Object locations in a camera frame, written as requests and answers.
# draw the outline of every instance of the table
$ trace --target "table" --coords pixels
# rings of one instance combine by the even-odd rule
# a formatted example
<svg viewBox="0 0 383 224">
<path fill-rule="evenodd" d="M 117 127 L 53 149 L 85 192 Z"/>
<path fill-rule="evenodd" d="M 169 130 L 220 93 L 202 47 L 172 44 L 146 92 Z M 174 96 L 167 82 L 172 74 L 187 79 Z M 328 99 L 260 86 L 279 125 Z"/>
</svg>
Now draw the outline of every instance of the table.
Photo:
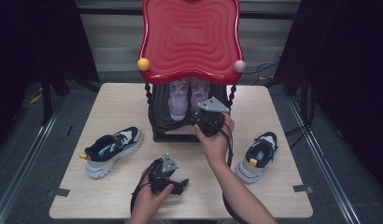
<svg viewBox="0 0 383 224">
<path fill-rule="evenodd" d="M 75 152 L 69 162 L 60 189 L 70 189 L 67 197 L 56 196 L 50 209 L 53 218 L 127 218 L 131 193 L 142 171 L 158 157 L 169 153 L 179 168 L 175 181 L 189 178 L 182 195 L 170 195 L 156 218 L 215 219 L 227 218 L 220 186 L 210 170 L 200 143 L 156 143 L 148 119 L 144 84 L 104 84 L 98 93 Z M 313 213 L 305 192 L 295 193 L 292 186 L 303 182 L 297 170 L 277 112 L 265 87 L 238 86 L 232 106 L 235 122 L 234 161 L 232 169 L 245 156 L 252 141 L 271 131 L 278 137 L 278 153 L 265 167 L 257 183 L 248 188 L 276 218 L 310 217 Z M 129 126 L 143 130 L 144 142 L 130 157 L 117 160 L 104 178 L 94 180 L 84 171 L 85 160 L 78 157 L 85 147 L 99 137 Z M 192 132 L 192 126 L 180 132 Z"/>
</svg>

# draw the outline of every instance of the red tray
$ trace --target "red tray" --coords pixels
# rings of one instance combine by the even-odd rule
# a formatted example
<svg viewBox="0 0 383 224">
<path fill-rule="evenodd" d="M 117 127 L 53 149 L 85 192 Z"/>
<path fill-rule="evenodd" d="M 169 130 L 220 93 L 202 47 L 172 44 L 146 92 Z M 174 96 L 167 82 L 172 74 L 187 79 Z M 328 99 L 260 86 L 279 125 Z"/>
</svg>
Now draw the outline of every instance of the red tray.
<svg viewBox="0 0 383 224">
<path fill-rule="evenodd" d="M 144 0 L 143 13 L 139 59 L 149 60 L 148 67 L 140 68 L 146 82 L 162 84 L 183 77 L 225 85 L 238 82 L 245 64 L 237 0 Z"/>
</svg>

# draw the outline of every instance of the navy and white sneaker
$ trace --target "navy and white sneaker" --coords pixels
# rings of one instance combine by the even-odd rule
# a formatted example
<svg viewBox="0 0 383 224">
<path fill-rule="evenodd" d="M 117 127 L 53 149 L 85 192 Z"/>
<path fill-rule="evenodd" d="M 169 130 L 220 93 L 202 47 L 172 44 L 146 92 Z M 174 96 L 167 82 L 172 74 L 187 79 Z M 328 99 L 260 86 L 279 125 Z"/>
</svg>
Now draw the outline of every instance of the navy and white sneaker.
<svg viewBox="0 0 383 224">
<path fill-rule="evenodd" d="M 252 143 L 245 158 L 235 167 L 235 173 L 247 184 L 254 183 L 261 176 L 264 167 L 277 154 L 278 140 L 274 133 L 264 133 Z"/>
<path fill-rule="evenodd" d="M 87 160 L 87 175 L 92 178 L 107 175 L 118 158 L 130 156 L 139 149 L 142 142 L 142 131 L 136 127 L 99 138 L 91 147 L 86 147 L 84 152 L 80 153 L 80 157 Z"/>
</svg>

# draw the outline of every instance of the sneaker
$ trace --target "sneaker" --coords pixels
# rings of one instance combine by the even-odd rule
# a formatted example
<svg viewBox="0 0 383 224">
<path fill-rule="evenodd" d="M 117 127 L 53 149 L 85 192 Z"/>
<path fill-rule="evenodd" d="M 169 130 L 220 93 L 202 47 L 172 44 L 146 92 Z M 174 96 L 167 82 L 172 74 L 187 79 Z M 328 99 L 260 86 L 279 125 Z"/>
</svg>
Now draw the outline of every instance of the sneaker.
<svg viewBox="0 0 383 224">
<path fill-rule="evenodd" d="M 198 77 L 191 78 L 191 108 L 193 112 L 200 111 L 199 103 L 208 99 L 210 83 Z"/>
<path fill-rule="evenodd" d="M 278 141 L 274 133 L 264 133 L 253 141 L 245 158 L 235 167 L 235 173 L 247 184 L 254 183 L 261 176 L 263 168 L 277 154 Z"/>
<path fill-rule="evenodd" d="M 188 110 L 189 86 L 189 77 L 169 83 L 168 106 L 171 119 L 178 121 L 185 118 Z"/>
<path fill-rule="evenodd" d="M 142 131 L 136 127 L 99 138 L 91 147 L 86 147 L 84 152 L 80 153 L 80 157 L 87 160 L 87 175 L 92 178 L 107 175 L 118 158 L 133 154 L 142 141 Z"/>
</svg>

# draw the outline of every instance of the pink ball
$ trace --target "pink ball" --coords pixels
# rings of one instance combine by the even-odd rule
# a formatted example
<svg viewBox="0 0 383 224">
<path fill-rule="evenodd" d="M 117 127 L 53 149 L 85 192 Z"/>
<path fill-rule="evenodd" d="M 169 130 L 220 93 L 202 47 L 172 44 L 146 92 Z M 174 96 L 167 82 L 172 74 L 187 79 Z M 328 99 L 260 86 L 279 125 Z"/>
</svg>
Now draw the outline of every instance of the pink ball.
<svg viewBox="0 0 383 224">
<path fill-rule="evenodd" d="M 234 63 L 234 70 L 237 73 L 242 73 L 245 70 L 245 62 L 242 60 L 238 60 Z"/>
</svg>

